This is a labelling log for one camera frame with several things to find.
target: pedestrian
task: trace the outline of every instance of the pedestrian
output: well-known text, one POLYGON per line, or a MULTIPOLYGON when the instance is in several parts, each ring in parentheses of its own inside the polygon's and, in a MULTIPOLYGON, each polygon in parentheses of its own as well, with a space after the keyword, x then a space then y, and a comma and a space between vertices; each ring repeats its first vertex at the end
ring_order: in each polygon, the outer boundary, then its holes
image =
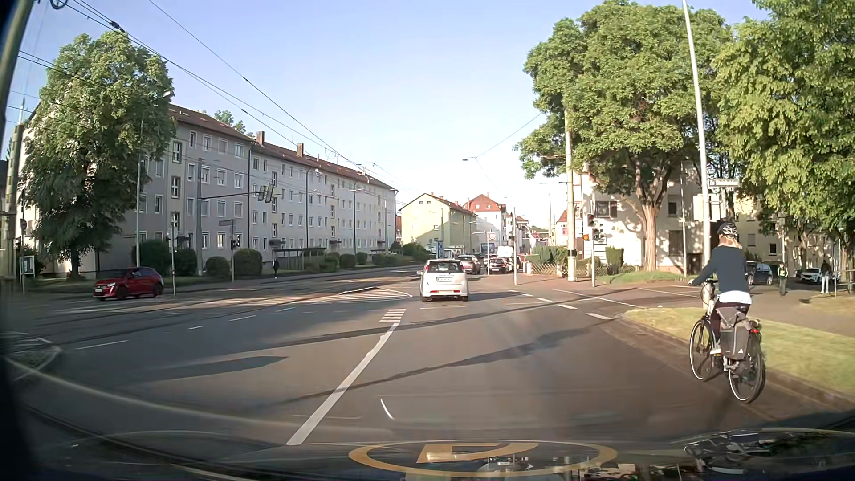
POLYGON ((828 281, 831 280, 831 264, 829 264, 826 259, 823 259, 823 266, 819 268, 819 277, 822 284, 819 293, 831 294, 828 290, 828 281))

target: tree trunk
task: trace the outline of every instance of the tree trunk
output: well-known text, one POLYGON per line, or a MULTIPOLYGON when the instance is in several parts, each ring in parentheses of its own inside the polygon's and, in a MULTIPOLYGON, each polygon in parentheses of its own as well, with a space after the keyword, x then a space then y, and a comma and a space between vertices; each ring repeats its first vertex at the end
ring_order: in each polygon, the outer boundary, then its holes
POLYGON ((655 205, 641 206, 641 228, 644 232, 644 270, 656 270, 656 216, 659 208, 655 205))

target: woman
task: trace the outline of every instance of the woman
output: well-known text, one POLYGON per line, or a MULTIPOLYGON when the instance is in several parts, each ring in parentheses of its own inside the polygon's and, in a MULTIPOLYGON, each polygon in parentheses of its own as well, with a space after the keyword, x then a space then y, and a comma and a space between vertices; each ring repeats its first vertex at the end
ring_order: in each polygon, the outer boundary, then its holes
POLYGON ((710 354, 719 354, 722 349, 718 346, 718 338, 722 330, 722 316, 718 310, 722 307, 733 307, 744 314, 751 307, 751 295, 748 293, 746 279, 746 255, 742 246, 736 240, 739 233, 734 223, 725 221, 718 226, 718 247, 712 250, 710 262, 700 271, 698 278, 691 281, 693 286, 699 286, 713 274, 718 277, 718 296, 710 315, 710 325, 716 338, 716 345, 710 354))

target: sky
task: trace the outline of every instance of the sky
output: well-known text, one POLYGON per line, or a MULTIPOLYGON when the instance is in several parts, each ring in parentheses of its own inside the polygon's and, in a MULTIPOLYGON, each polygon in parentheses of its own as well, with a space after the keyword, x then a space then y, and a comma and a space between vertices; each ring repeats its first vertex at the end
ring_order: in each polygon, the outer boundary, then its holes
MULTIPOLYGON (((553 218, 566 206, 565 186, 557 184, 562 179, 525 180, 513 151, 544 118, 523 127, 538 111, 522 65, 556 21, 578 18, 599 2, 84 1, 170 61, 251 105, 233 100, 256 119, 170 64, 174 103, 209 113, 230 110, 248 130, 264 130, 269 142, 288 148, 302 142, 308 153, 334 160, 331 146, 399 189, 398 208, 420 193, 461 203, 489 193, 545 227, 550 194, 553 218), (484 151, 478 162, 462 160, 484 151)), ((748 0, 704 0, 692 7, 715 9, 728 23, 762 16, 748 0)), ((75 36, 107 30, 72 8, 86 12, 79 0, 61 10, 48 0, 36 3, 21 50, 52 61, 75 36)), ((32 110, 44 81, 42 67, 19 59, 4 145, 21 100, 32 110)), ((355 168, 344 158, 338 162, 355 168)))

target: parked car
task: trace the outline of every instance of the parked car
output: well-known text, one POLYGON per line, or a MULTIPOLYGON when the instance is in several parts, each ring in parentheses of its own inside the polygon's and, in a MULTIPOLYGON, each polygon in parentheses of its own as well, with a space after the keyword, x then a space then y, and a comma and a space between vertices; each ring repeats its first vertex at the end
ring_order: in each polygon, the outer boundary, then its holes
POLYGON ((460 264, 463 264, 463 270, 467 274, 480 274, 481 273, 481 263, 478 262, 478 258, 476 256, 470 255, 459 255, 456 257, 457 260, 460 261, 460 264))
POLYGON ((125 299, 131 295, 151 294, 157 297, 163 294, 163 277, 151 267, 132 267, 117 277, 95 282, 92 297, 99 300, 108 298, 125 299))
POLYGON ((469 280, 463 270, 463 263, 459 260, 430 259, 419 274, 422 276, 419 283, 419 297, 422 302, 438 297, 469 300, 469 280))
POLYGON ((498 274, 507 274, 509 265, 505 258, 490 258, 490 264, 487 268, 490 270, 491 274, 493 272, 498 274))
POLYGON ((772 266, 762 262, 749 261, 746 280, 749 286, 766 285, 771 286, 775 276, 772 273, 772 266))

